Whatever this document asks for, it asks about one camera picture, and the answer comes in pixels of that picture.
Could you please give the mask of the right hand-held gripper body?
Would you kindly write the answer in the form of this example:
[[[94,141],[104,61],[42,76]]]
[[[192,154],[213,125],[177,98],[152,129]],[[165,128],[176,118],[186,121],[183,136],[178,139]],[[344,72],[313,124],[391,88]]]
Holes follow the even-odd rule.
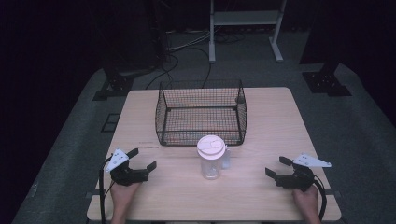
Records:
[[[313,184],[316,184],[323,188],[321,180],[316,177],[312,168],[330,168],[332,166],[330,162],[322,161],[306,153],[300,154],[292,161],[293,173],[291,175],[276,175],[275,182],[278,187],[306,191]]]

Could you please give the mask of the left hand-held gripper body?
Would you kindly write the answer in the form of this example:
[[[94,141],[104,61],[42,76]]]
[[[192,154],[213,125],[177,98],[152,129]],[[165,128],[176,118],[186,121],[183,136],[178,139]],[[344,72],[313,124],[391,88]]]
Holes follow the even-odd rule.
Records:
[[[130,159],[120,148],[116,148],[105,169],[110,173],[111,179],[123,186],[130,186],[133,183],[145,182],[149,179],[149,171],[146,169],[134,170],[129,166]]]

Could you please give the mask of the clear cup with white lid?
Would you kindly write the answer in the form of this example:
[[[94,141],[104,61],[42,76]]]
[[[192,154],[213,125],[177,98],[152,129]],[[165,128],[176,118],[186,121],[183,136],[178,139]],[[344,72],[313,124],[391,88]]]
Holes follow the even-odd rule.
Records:
[[[231,151],[222,138],[216,135],[203,136],[197,143],[203,178],[214,180],[231,166]]]

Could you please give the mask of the black wire mesh basket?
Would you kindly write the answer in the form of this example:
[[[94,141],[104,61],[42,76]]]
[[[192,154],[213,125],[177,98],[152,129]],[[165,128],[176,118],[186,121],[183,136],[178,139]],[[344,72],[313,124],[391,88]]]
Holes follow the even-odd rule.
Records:
[[[240,146],[247,125],[247,100],[239,79],[167,81],[159,86],[155,131],[163,146],[195,146],[206,135]]]

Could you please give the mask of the person's left hand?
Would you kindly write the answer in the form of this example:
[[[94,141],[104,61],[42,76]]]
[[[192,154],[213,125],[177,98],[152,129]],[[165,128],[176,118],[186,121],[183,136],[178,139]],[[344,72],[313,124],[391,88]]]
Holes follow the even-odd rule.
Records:
[[[115,214],[125,214],[128,211],[140,186],[140,183],[133,183],[130,186],[115,183],[112,186],[110,193]]]

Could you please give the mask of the person's right hand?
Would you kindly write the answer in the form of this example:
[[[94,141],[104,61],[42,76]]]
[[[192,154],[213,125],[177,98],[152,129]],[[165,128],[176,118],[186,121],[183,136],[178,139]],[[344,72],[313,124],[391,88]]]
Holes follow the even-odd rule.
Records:
[[[306,191],[294,189],[292,197],[303,217],[318,217],[318,190],[315,186]]]

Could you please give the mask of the white metal stand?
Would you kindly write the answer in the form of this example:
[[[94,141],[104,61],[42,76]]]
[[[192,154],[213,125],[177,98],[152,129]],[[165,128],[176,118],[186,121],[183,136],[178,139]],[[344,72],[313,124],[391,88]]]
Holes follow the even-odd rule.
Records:
[[[216,11],[214,0],[210,0],[209,19],[209,43],[208,60],[211,63],[216,61],[215,28],[220,26],[241,26],[241,25],[274,25],[275,30],[269,37],[269,43],[278,63],[284,61],[277,44],[278,35],[283,21],[285,8],[288,0],[281,0],[277,10],[261,11]]]

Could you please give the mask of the black stand base plate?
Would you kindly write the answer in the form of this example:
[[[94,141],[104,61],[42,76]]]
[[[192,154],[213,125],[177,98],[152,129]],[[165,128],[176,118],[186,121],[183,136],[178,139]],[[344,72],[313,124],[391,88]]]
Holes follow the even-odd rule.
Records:
[[[133,76],[123,76],[116,68],[103,68],[106,79],[102,88],[93,96],[94,101],[105,101],[109,97],[126,96],[134,84]]]
[[[326,93],[331,97],[350,96],[348,88],[335,76],[339,63],[327,62],[319,71],[303,72],[304,80],[313,93]]]

